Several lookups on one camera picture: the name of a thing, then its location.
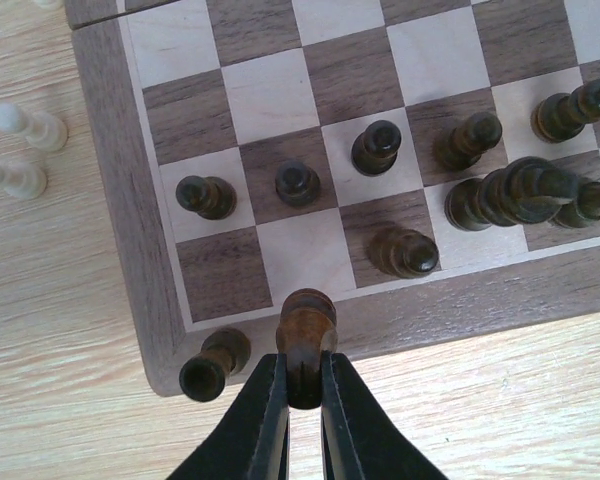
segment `black chess piece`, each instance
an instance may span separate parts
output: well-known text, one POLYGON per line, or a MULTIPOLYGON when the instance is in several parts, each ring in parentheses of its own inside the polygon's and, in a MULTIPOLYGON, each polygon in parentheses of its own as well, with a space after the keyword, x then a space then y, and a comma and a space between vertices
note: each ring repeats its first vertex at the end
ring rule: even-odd
POLYGON ((320 196, 320 177, 302 162, 284 162, 276 173, 276 193, 287 205, 304 207, 320 196))
POLYGON ((378 270, 398 278, 425 277, 440 259, 433 240, 399 226, 376 233, 367 247, 367 257, 378 270))
POLYGON ((207 220, 222 220, 236 208, 236 191, 218 177, 183 178, 176 187, 176 199, 182 208, 207 220))
POLYGON ((471 115, 455 128, 444 131, 433 144, 433 154, 449 170, 466 170, 502 138, 502 124, 489 112, 471 115))
POLYGON ((235 328, 217 330, 180 370, 180 388, 197 402, 215 400, 227 377, 242 371, 250 356, 251 343, 244 333, 235 328))
POLYGON ((531 114, 534 133, 549 143, 560 143, 578 135, 588 123, 600 120, 600 78, 557 93, 540 102, 531 114))
POLYGON ((484 180, 455 185, 447 194, 445 214, 453 226, 467 231, 542 223, 576 198, 578 183, 577 175, 547 160, 525 157, 484 180))
POLYGON ((396 163, 402 144, 400 129, 387 120, 373 122, 351 148, 353 166, 363 175, 381 175, 396 163))
POLYGON ((600 221, 600 182, 583 181, 578 197, 564 205, 552 223, 564 228, 585 228, 600 221))

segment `wooden chessboard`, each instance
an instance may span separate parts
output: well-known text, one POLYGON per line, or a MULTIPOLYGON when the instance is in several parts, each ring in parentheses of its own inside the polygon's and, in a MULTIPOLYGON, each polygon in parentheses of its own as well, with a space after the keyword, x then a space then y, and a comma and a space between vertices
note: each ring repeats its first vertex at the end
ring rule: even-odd
POLYGON ((157 393, 180 393, 180 367, 223 325, 252 342, 243 381, 275 351, 280 306, 302 287, 335 301, 352 358, 600 311, 600 222, 465 233, 443 211, 459 180, 527 155, 600 180, 600 122, 559 145, 529 125, 540 100, 600 77, 600 0, 473 3, 67 1, 72 25, 88 24, 75 53, 157 393), (498 115, 503 141, 445 171, 433 137, 479 110, 498 115), (376 119, 403 143, 370 178, 349 154, 376 119), (288 159, 320 175, 317 203, 276 197, 288 159), (188 175, 232 183, 235 213, 211 222, 182 209, 175 187, 188 175), (391 222, 435 239, 438 271, 395 280, 371 266, 365 242, 391 222))

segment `tabletop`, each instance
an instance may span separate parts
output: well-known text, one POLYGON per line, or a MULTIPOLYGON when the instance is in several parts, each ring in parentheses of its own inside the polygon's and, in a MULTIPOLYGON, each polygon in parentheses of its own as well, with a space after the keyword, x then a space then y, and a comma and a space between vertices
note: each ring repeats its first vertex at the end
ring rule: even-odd
MULTIPOLYGON (((37 200, 0 192, 0 478, 164 478, 217 424, 160 398, 138 351, 62 11, 0 1, 0 102, 70 139, 0 160, 45 169, 37 200)), ((600 478, 600 314, 355 363, 398 428, 450 478, 600 478)), ((291 415, 291 478, 322 478, 318 411, 291 415)))

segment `white chess square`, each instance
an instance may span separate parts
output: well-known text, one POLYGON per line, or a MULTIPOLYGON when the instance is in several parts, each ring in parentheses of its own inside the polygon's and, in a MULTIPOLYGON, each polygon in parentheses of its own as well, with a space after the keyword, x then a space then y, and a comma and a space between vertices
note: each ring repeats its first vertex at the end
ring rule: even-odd
POLYGON ((480 232, 465 232, 451 225, 444 214, 444 201, 449 190, 457 183, 459 182, 424 189, 443 270, 476 263, 484 263, 485 268, 489 268, 506 263, 504 260, 507 257, 529 251, 522 225, 494 225, 480 232))
POLYGON ((162 165, 160 175, 169 219, 177 243, 252 227, 256 224, 247 179, 242 168, 240 151, 237 148, 162 165), (182 208, 176 200, 176 187, 180 180, 190 175, 220 177, 229 182, 238 198, 235 211, 223 220, 206 220, 197 213, 182 208))
POLYGON ((565 0, 578 63, 600 60, 600 0, 565 0))
POLYGON ((256 228, 274 305, 281 305, 300 288, 315 288, 327 295, 356 288, 337 208, 256 228))
POLYGON ((142 88, 220 68, 205 0, 181 0, 128 18, 142 88))
POLYGON ((322 135, 338 205, 341 207, 422 188, 422 177, 404 108, 328 125, 322 127, 322 135), (376 120, 395 123, 402 133, 402 145, 391 170, 377 177, 367 177, 353 166, 351 146, 358 135, 376 120))
POLYGON ((387 29, 405 105, 489 86, 471 7, 387 29))
POLYGON ((509 162, 529 155, 553 160, 598 148, 591 125, 577 137, 553 144, 540 140, 531 129, 531 113, 538 103, 555 93, 571 93, 580 85, 582 75, 574 67, 491 89, 509 162))
POLYGON ((303 45, 384 25, 380 0, 293 0, 303 45))
POLYGON ((320 124, 302 49, 222 68, 238 143, 320 124))

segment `pawn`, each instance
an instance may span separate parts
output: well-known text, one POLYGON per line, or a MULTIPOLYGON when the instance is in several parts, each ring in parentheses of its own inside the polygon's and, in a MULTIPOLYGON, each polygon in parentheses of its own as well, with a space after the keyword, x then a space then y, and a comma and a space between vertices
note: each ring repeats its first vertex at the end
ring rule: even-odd
POLYGON ((0 188, 12 197, 31 200, 45 191, 47 176, 29 163, 0 164, 0 188))
POLYGON ((24 137, 29 145, 45 152, 56 152, 67 143, 67 126, 47 113, 27 113, 12 103, 0 105, 0 131, 24 137))
POLYGON ((304 207, 320 195, 320 177, 302 162, 284 162, 276 172, 276 193, 287 205, 304 207))
POLYGON ((449 170, 466 170, 494 148, 502 138, 502 124, 489 112, 471 115, 462 124, 447 130, 433 144, 433 153, 449 170))
POLYGON ((210 402, 220 396, 227 377, 240 373, 251 356, 247 336, 235 328, 212 333, 195 357, 180 370, 180 388, 191 400, 210 402))
POLYGON ((379 231, 371 240, 367 254, 378 270, 398 278, 426 277, 440 258, 433 240, 399 226, 379 231))
POLYGON ((557 93, 540 102, 531 114, 533 132, 545 142, 560 143, 600 120, 600 78, 573 93, 557 93))
POLYGON ((183 178, 176 187, 176 200, 182 208, 207 220, 222 220, 236 209, 234 188, 218 177, 183 178))
POLYGON ((552 223, 564 228, 585 228, 600 221, 600 182, 580 186, 578 197, 564 205, 552 223))
POLYGON ((402 134, 395 124, 386 120, 373 122, 353 143, 353 166, 369 177, 383 174, 396 163, 401 144, 402 134))
POLYGON ((57 10, 64 5, 64 0, 33 0, 33 3, 45 10, 57 10))

